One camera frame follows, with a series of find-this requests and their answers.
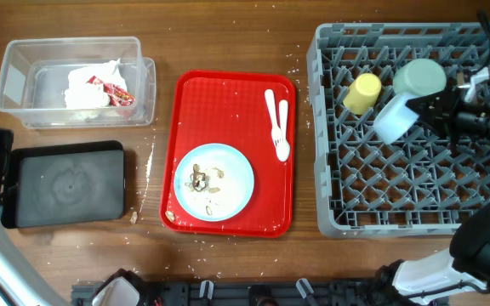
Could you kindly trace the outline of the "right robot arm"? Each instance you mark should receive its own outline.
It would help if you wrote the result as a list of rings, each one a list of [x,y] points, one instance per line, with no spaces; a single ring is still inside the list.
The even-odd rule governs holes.
[[[449,137],[490,137],[490,117],[462,104],[451,90],[423,97],[400,93],[373,127],[390,144],[417,121]],[[490,202],[458,227],[448,249],[381,267],[366,297],[372,305],[428,305],[462,292],[490,293]]]

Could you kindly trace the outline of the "red snack wrapper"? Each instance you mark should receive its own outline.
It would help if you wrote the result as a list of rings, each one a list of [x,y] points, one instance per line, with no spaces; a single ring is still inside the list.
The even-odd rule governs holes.
[[[88,80],[89,84],[101,86],[103,92],[109,99],[109,105],[111,106],[128,106],[135,103],[135,97],[128,91],[117,86],[116,84],[103,82],[96,76],[92,76]]]

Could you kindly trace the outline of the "light blue plate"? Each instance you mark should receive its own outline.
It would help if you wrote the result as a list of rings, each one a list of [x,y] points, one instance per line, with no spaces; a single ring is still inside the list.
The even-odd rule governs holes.
[[[209,217],[202,207],[192,202],[191,192],[185,183],[190,181],[192,167],[219,167],[225,172],[225,183],[219,205]],[[239,150],[219,143],[202,144],[189,151],[174,170],[174,194],[181,207],[193,218],[206,222],[221,222],[235,217],[249,203],[254,192],[252,165]]]

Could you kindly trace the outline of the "yellow plastic cup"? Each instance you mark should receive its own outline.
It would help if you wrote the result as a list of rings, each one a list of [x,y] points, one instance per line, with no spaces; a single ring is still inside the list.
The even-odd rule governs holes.
[[[376,75],[363,73],[350,85],[343,104],[351,113],[362,115],[375,105],[381,88],[381,81]]]

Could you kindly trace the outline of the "light blue bowl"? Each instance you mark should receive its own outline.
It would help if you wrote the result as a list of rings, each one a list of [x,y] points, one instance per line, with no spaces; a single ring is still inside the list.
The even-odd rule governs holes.
[[[386,145],[398,140],[418,120],[419,115],[406,106],[416,98],[410,93],[399,93],[375,117],[374,132]]]

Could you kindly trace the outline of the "white napkin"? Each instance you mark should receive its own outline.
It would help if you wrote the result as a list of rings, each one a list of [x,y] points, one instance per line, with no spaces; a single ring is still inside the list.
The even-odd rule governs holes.
[[[121,60],[110,60],[103,64],[88,65],[68,74],[68,89],[64,92],[67,109],[98,109],[111,106],[111,97],[105,91],[107,83],[124,91],[127,83],[119,66]]]

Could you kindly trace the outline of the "white plastic fork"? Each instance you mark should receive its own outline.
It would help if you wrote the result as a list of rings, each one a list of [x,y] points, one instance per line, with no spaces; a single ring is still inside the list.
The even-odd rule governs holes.
[[[271,120],[271,138],[275,148],[277,148],[282,141],[282,131],[277,122],[275,94],[272,89],[265,90],[265,102]]]

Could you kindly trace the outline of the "green bowl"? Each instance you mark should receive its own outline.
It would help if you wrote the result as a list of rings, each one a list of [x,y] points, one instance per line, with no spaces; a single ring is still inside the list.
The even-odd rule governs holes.
[[[426,96],[442,91],[446,85],[445,71],[432,59],[414,59],[397,70],[393,78],[396,94]]]

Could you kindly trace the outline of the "white plastic spoon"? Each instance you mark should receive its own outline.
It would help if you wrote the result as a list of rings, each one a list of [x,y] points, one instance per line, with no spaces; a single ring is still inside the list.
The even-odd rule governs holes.
[[[287,140],[287,130],[288,130],[288,102],[282,99],[279,102],[279,120],[281,129],[281,141],[276,148],[276,154],[281,162],[286,161],[290,155],[290,144]]]

